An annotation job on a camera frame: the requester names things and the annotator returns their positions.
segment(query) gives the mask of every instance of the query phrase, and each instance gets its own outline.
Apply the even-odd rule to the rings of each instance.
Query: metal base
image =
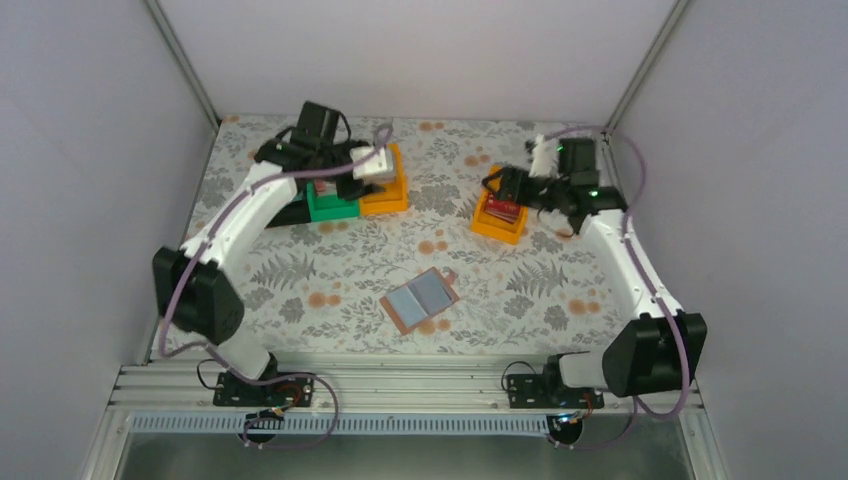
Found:
[[[473,436],[537,436],[548,431],[547,415],[569,415],[583,410],[582,407],[528,410],[510,406],[508,394],[500,387],[504,367],[512,361],[523,360],[541,370],[546,360],[544,356],[277,352],[275,356],[286,370],[315,372],[336,390],[344,413],[334,435],[430,435],[428,432],[439,432],[459,436],[464,431]],[[200,353],[188,352],[178,359],[154,360],[147,366],[121,369],[84,478],[120,475],[120,460],[129,433],[167,434],[180,430],[182,433],[232,435],[244,427],[245,415],[256,413],[257,408],[214,406],[209,390],[200,386],[195,373],[197,362],[203,358],[206,357]],[[201,368],[201,374],[210,384],[221,372],[222,369],[214,364]],[[642,397],[658,411],[671,409],[677,398],[678,392]],[[332,412],[329,395],[321,385],[316,385],[310,407],[286,412],[285,422],[278,425],[274,422],[263,424],[263,427],[271,427],[271,431],[251,433],[320,434],[331,421]],[[593,413],[593,418],[610,414],[629,415],[630,402],[609,399],[602,410]],[[705,418],[703,421],[687,420],[701,419],[703,415],[701,396],[697,385],[693,385],[681,423],[687,446],[694,449],[690,449],[690,456],[695,478],[721,479],[723,471],[709,423]],[[456,423],[440,424],[439,421]]]

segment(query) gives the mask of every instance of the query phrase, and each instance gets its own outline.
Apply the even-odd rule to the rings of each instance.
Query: green block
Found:
[[[359,202],[347,202],[336,195],[315,194],[315,186],[306,186],[306,203],[309,205],[309,214],[313,222],[324,222],[327,220],[338,220],[340,218],[351,218],[359,216]]]

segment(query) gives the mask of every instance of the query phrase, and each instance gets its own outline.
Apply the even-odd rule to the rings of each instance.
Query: cable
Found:
[[[378,134],[382,131],[385,131],[385,135],[381,138]],[[176,309],[177,309],[177,304],[179,303],[179,299],[180,299],[180,296],[182,296],[183,290],[185,290],[185,286],[188,283],[188,279],[191,276],[192,271],[197,266],[198,262],[200,261],[200,258],[203,256],[203,254],[209,248],[210,243],[214,240],[215,234],[221,228],[221,225],[224,224],[224,221],[226,221],[227,217],[229,217],[229,215],[233,212],[233,210],[235,210],[235,208],[244,199],[246,199],[248,196],[252,195],[259,188],[262,188],[264,185],[267,185],[268,183],[276,181],[276,180],[281,180],[281,179],[285,179],[285,178],[321,178],[321,177],[341,175],[343,173],[347,173],[349,171],[352,171],[354,168],[364,164],[365,162],[370,160],[372,157],[374,157],[380,150],[385,148],[386,145],[388,145],[389,140],[392,137],[392,132],[393,132],[392,125],[389,124],[389,123],[384,123],[384,124],[381,124],[380,126],[378,126],[377,129],[374,132],[374,150],[369,152],[368,154],[366,154],[365,156],[363,156],[361,159],[357,160],[356,162],[352,162],[352,163],[347,164],[347,165],[340,165],[338,167],[326,168],[326,169],[322,169],[322,170],[304,170],[304,171],[299,171],[299,172],[282,172],[282,173],[270,175],[270,176],[265,177],[261,180],[258,180],[256,182],[254,182],[253,184],[251,184],[250,186],[248,186],[246,189],[242,190],[238,195],[236,195],[230,201],[229,204],[227,204],[226,207],[224,207],[224,209],[218,215],[218,218],[215,220],[215,222],[209,228],[209,232],[207,233],[206,240],[204,240],[200,243],[200,246],[198,247],[197,251],[194,253],[194,255],[192,255],[191,259],[188,262],[188,265],[186,266],[185,270],[183,270],[182,275],[180,275],[180,278],[177,281],[177,285],[174,288],[174,293],[171,295],[171,300],[168,302],[168,308],[165,310],[165,316],[162,320],[162,327],[159,330],[159,355],[162,358],[172,358],[172,357],[179,355],[180,353],[182,353],[182,352],[184,352],[188,349],[195,348],[195,347],[202,347],[222,367],[224,367],[227,371],[232,373],[236,378],[238,378],[239,380],[241,380],[244,383],[247,383],[248,385],[267,386],[267,385],[273,385],[275,383],[279,383],[279,382],[282,382],[282,381],[285,381],[285,380],[290,380],[290,379],[295,379],[295,378],[311,378],[312,380],[322,384],[327,389],[327,391],[330,393],[330,396],[333,398],[333,420],[330,424],[330,428],[327,429],[327,432],[324,433],[324,435],[322,435],[321,437],[319,437],[316,441],[314,441],[312,443],[308,443],[308,444],[304,444],[304,445],[294,445],[294,446],[292,446],[292,445],[278,446],[275,449],[290,450],[290,449],[309,448],[309,447],[313,447],[315,445],[318,445],[321,442],[325,441],[327,438],[329,438],[330,434],[336,429],[336,426],[337,426],[338,420],[339,420],[339,401],[338,401],[338,397],[336,397],[336,392],[333,390],[333,388],[330,386],[329,383],[324,381],[324,379],[322,379],[321,377],[319,377],[317,375],[311,374],[311,373],[292,373],[292,374],[287,374],[287,375],[281,375],[281,376],[273,378],[271,380],[254,380],[254,379],[251,379],[251,378],[247,378],[244,375],[242,375],[241,372],[239,372],[238,370],[233,368],[232,365],[230,365],[223,357],[221,357],[218,354],[218,352],[215,350],[214,346],[211,345],[209,342],[204,342],[204,341],[189,342],[189,343],[182,345],[182,346],[180,346],[180,347],[169,352],[166,348],[166,340],[167,340],[167,337],[168,337],[168,330],[170,329],[171,323],[173,322],[174,313],[176,312]],[[247,440],[245,442],[245,445],[251,445],[251,444],[253,444],[253,446],[256,446],[257,448],[260,448],[260,449],[263,448],[262,444],[250,442],[249,440]]]
[[[509,391],[509,390],[506,389],[506,385],[504,385],[504,383],[503,383],[503,381],[506,379],[506,371],[509,370],[509,367],[511,367],[513,365],[524,365],[524,366],[526,366],[527,368],[529,368],[530,370],[533,371],[533,375],[538,375],[538,373],[536,373],[536,369],[533,368],[533,365],[530,365],[529,363],[525,362],[524,360],[517,360],[515,362],[512,362],[509,365],[507,365],[506,368],[504,368],[504,372],[501,374],[501,390],[503,390],[504,392]]]
[[[300,388],[300,386],[296,383],[287,383],[285,385],[277,387],[277,393],[282,393],[286,390],[294,390],[294,395],[292,396],[292,404],[291,406],[289,406],[289,408],[296,407],[297,403],[300,402],[301,395],[303,395],[303,389]]]
[[[624,247],[627,250],[627,254],[630,256],[630,260],[633,262],[633,266],[636,267],[636,271],[639,273],[639,277],[645,282],[645,286],[648,288],[648,292],[657,302],[660,310],[663,312],[666,321],[668,321],[669,329],[671,330],[671,335],[674,337],[674,343],[677,347],[677,353],[680,356],[680,371],[682,377],[682,386],[680,390],[680,398],[677,399],[677,403],[674,405],[674,408],[671,411],[666,413],[657,413],[651,410],[645,402],[642,401],[638,396],[634,396],[634,401],[645,410],[645,413],[648,415],[657,418],[659,420],[670,420],[683,411],[683,407],[686,405],[686,400],[689,398],[689,383],[690,383],[690,374],[689,374],[689,359],[686,356],[686,345],[683,342],[683,335],[680,333],[680,328],[677,326],[677,322],[674,321],[674,314],[671,313],[671,310],[666,305],[665,300],[662,297],[658,296],[658,290],[654,282],[651,280],[648,272],[645,270],[645,266],[642,265],[642,261],[639,259],[639,256],[636,254],[636,249],[633,247],[633,242],[630,239],[630,219],[633,215],[633,209],[636,204],[639,203],[639,200],[642,198],[642,193],[645,191],[645,184],[647,183],[648,178],[648,165],[645,162],[645,157],[642,155],[642,151],[639,150],[639,147],[636,145],[636,142],[633,141],[630,137],[623,133],[613,132],[607,129],[607,127],[601,125],[581,125],[577,127],[568,127],[564,128],[558,132],[553,132],[548,135],[545,135],[545,141],[552,140],[554,138],[561,137],[563,135],[567,135],[569,133],[579,132],[579,131],[593,131],[597,133],[609,133],[615,134],[621,140],[627,144],[628,147],[633,151],[633,154],[636,155],[636,158],[639,160],[639,169],[640,169],[640,179],[639,179],[639,188],[636,189],[636,194],[633,196],[633,200],[630,202],[630,208],[624,213],[624,216],[621,219],[621,232],[622,239],[624,241]]]
[[[592,407],[592,395],[584,393],[583,398],[586,399],[586,416],[583,417],[582,420],[586,420],[587,418],[592,416],[592,412],[595,411],[595,408]]]
[[[203,375],[200,374],[200,366],[201,365],[203,365],[204,363],[214,362],[214,361],[215,361],[215,359],[212,359],[212,358],[207,358],[206,360],[201,360],[201,361],[197,362],[197,366],[194,369],[197,372],[197,379],[200,380],[200,384],[203,385],[203,388],[205,388],[206,390],[219,390],[219,388],[220,388],[218,385],[216,385],[214,387],[210,387],[206,383],[206,380],[203,379]]]

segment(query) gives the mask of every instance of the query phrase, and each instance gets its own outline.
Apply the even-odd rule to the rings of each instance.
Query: metal frame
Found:
[[[695,480],[726,480],[727,473],[706,411],[687,412],[679,418]]]
[[[681,20],[683,20],[683,15],[691,3],[691,0],[677,0],[671,7],[665,22],[663,22],[662,27],[657,32],[657,36],[654,38],[653,43],[651,43],[650,48],[648,48],[648,52],[636,69],[636,73],[633,74],[633,78],[630,80],[630,83],[624,90],[624,94],[615,106],[610,119],[607,121],[607,127],[610,130],[615,130],[618,127],[622,117],[624,117],[627,109],[633,103],[636,94],[639,92],[648,74],[654,68],[654,64],[660,54],[665,49],[671,34],[674,33],[674,30],[680,25]]]
[[[208,147],[206,148],[206,161],[203,163],[203,171],[200,177],[197,179],[197,185],[194,188],[194,198],[191,202],[191,212],[189,212],[188,218],[186,219],[186,223],[183,226],[183,230],[180,234],[180,239],[183,239],[188,235],[189,228],[191,228],[191,214],[194,212],[194,207],[197,205],[197,202],[200,200],[200,187],[203,184],[203,177],[206,174],[206,169],[209,168],[209,162],[212,161],[212,149],[215,148],[215,141],[218,139],[218,127],[215,126],[215,137],[212,138],[212,141],[209,142]],[[147,365],[147,362],[150,360],[151,355],[153,355],[153,343],[156,341],[156,333],[159,331],[159,315],[158,313],[150,318],[150,323],[147,325],[147,330],[144,332],[144,336],[142,337],[142,341],[140,348],[135,356],[135,363],[137,365]]]
[[[346,413],[398,414],[562,414],[574,410],[516,410],[509,408],[500,389],[504,368],[515,360],[541,368],[543,356],[518,355],[376,355],[276,353],[280,369],[321,375],[344,399]],[[253,412],[255,408],[215,407],[212,394],[197,381],[195,366],[206,358],[185,354],[179,359],[156,361],[144,367],[121,369],[109,401],[109,410]],[[219,366],[201,368],[207,383],[214,383]],[[600,414],[628,414],[629,401],[609,400]],[[676,403],[675,392],[646,395],[659,410]],[[688,408],[701,409],[700,394],[693,389]],[[316,414],[332,413],[326,390],[316,385],[313,406],[297,409]]]
[[[131,422],[131,412],[107,409],[83,469],[83,480],[111,480],[118,477]]]
[[[536,425],[534,422],[538,422],[539,417],[573,412],[509,408],[507,394],[500,389],[504,367],[518,359],[529,361],[534,367],[541,367],[545,357],[540,355],[275,355],[278,356],[281,369],[315,372],[330,382],[337,395],[344,399],[343,418],[351,423],[359,418],[377,422],[409,418],[440,421],[448,417],[460,422],[483,419],[497,422],[500,418],[513,423],[527,422],[524,423],[528,426],[525,430],[514,429],[506,434],[528,435],[532,434],[531,430]],[[115,478],[120,473],[128,434],[133,428],[139,431],[150,429],[149,421],[140,421],[142,418],[165,419],[158,423],[164,426],[163,431],[176,428],[183,433],[232,433],[230,430],[234,418],[255,412],[255,408],[222,408],[212,405],[211,393],[199,386],[195,373],[197,362],[204,358],[204,355],[189,352],[179,359],[154,358],[147,366],[123,367],[83,478]],[[214,382],[221,371],[220,367],[208,364],[201,368],[201,374],[210,382]],[[329,396],[319,386],[316,386],[313,395],[313,406],[293,409],[290,414],[292,418],[302,417],[318,424],[322,421],[326,423],[333,412]],[[618,400],[609,393],[607,395],[607,406],[596,410],[595,415],[630,414],[628,400]],[[677,392],[643,397],[649,406],[660,411],[671,409],[677,398]],[[207,417],[221,419],[223,423],[216,424],[213,432],[209,430]],[[680,424],[696,480],[724,480],[726,476],[703,410],[697,382],[692,386],[689,401],[680,416]],[[276,430],[285,434],[314,434],[310,430],[314,426],[298,428],[286,431],[278,425]],[[357,428],[348,427],[348,433],[362,434],[361,428]],[[424,428],[410,433],[436,432],[432,428]],[[377,428],[371,434],[385,433]],[[485,429],[478,433],[487,434]]]
[[[197,73],[195,73],[194,68],[192,68],[191,62],[188,60],[188,56],[186,56],[182,45],[180,45],[180,41],[177,39],[174,29],[168,21],[168,16],[165,15],[165,10],[163,10],[162,5],[159,4],[159,0],[144,0],[144,4],[147,6],[150,16],[153,17],[153,23],[155,23],[156,27],[159,29],[159,33],[162,35],[162,39],[168,46],[168,50],[170,50],[171,55],[174,57],[174,60],[176,60],[177,65],[183,72],[183,75],[191,88],[191,92],[200,104],[200,108],[203,109],[203,113],[206,115],[207,120],[209,120],[212,128],[214,128],[215,132],[217,132],[220,117],[215,112],[212,100],[209,99],[209,95],[207,95],[206,90],[203,89],[203,84],[200,82],[200,78],[197,76]]]
[[[689,0],[678,0],[672,7],[610,117],[607,126],[611,129],[619,125],[690,3]],[[145,4],[186,76],[192,92],[217,130],[218,115],[159,2],[145,0]],[[600,143],[608,180],[620,187],[612,150],[607,142]],[[255,411],[249,408],[219,408],[212,405],[210,392],[198,385],[194,370],[197,362],[205,356],[188,353],[179,359],[163,361],[155,357],[155,352],[153,355],[144,366],[122,367],[86,462],[84,479],[111,479],[120,474],[129,433],[138,416],[212,414],[232,417],[233,414]],[[397,414],[426,415],[428,418],[456,415],[514,419],[571,412],[512,410],[509,408],[506,393],[500,390],[500,377],[509,362],[524,360],[541,367],[545,361],[544,356],[310,353],[276,355],[282,369],[311,371],[324,377],[343,398],[345,415],[354,417],[361,415],[363,418],[370,418],[378,414]],[[201,369],[202,375],[210,382],[214,382],[220,371],[220,367],[210,365]],[[666,411],[676,403],[677,398],[677,392],[668,392],[647,395],[643,400],[654,409]],[[325,418],[332,411],[329,396],[323,388],[318,387],[314,393],[313,406],[308,409],[295,409],[292,414],[300,412]],[[630,402],[616,401],[611,395],[606,407],[594,412],[595,415],[629,413]],[[693,384],[689,402],[680,416],[680,425],[696,480],[724,480],[725,470],[703,410],[697,382]]]

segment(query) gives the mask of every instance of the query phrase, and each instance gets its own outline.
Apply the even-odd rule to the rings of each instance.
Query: orange block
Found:
[[[403,157],[400,154],[397,144],[392,143],[388,148],[395,156],[395,169],[397,170],[395,181],[382,185],[386,189],[385,192],[372,193],[371,195],[360,198],[360,215],[403,212],[409,208],[406,174],[403,172]]]
[[[489,170],[489,175],[500,169],[501,167],[499,166],[492,167]],[[494,179],[491,183],[492,188],[497,190],[500,182],[500,178]],[[486,196],[488,194],[489,191],[484,188],[483,194],[480,195],[480,200],[477,200],[477,208],[474,209],[474,217],[471,219],[471,231],[502,242],[517,245],[521,239],[521,232],[524,231],[524,225],[527,223],[527,207],[521,207],[518,219],[515,223],[509,223],[483,211],[486,206]]]

